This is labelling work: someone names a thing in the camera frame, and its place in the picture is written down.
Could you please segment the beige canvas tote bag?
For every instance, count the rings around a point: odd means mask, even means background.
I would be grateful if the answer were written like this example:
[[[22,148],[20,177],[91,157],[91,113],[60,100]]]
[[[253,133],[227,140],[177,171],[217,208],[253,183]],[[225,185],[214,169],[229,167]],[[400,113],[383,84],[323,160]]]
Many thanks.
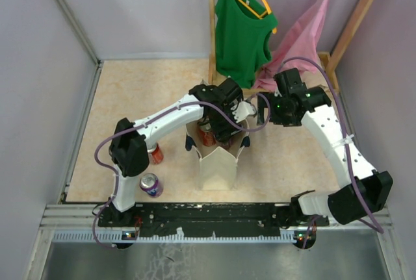
[[[208,84],[199,84],[189,91],[198,100],[208,102]],[[234,123],[238,131],[230,138],[232,145],[229,149],[220,146],[221,142],[216,139],[216,144],[206,147],[202,144],[198,133],[198,122],[209,121],[207,108],[203,108],[203,118],[190,122],[186,125],[187,135],[185,149],[194,150],[198,156],[199,176],[198,188],[200,190],[234,190],[237,182],[237,164],[242,150],[250,146],[248,129],[250,128],[247,118],[240,123]]]

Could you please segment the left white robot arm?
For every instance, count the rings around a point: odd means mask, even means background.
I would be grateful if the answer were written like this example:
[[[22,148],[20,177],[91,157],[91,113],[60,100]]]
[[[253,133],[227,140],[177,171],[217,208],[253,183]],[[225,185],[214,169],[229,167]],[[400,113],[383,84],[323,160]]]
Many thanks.
[[[161,138],[188,123],[208,120],[214,137],[227,142],[241,130],[240,123],[255,114],[255,107],[244,100],[241,87],[228,78],[218,86],[196,85],[179,101],[147,118],[120,120],[114,132],[116,137],[109,146],[118,172],[112,199],[113,220],[122,226],[134,221],[138,176],[150,165],[148,150]]]

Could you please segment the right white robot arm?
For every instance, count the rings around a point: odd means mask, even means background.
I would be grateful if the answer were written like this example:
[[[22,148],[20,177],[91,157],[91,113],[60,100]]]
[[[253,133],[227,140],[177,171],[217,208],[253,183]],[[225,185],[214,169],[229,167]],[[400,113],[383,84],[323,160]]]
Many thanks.
[[[274,76],[278,91],[265,92],[257,103],[258,123],[269,121],[284,127],[304,126],[317,139],[337,179],[335,192],[307,191],[291,199],[291,220],[305,225],[313,216],[332,217],[339,224],[360,220],[382,210],[393,185],[389,172],[379,172],[343,136],[332,101],[319,86],[308,88],[296,68]]]

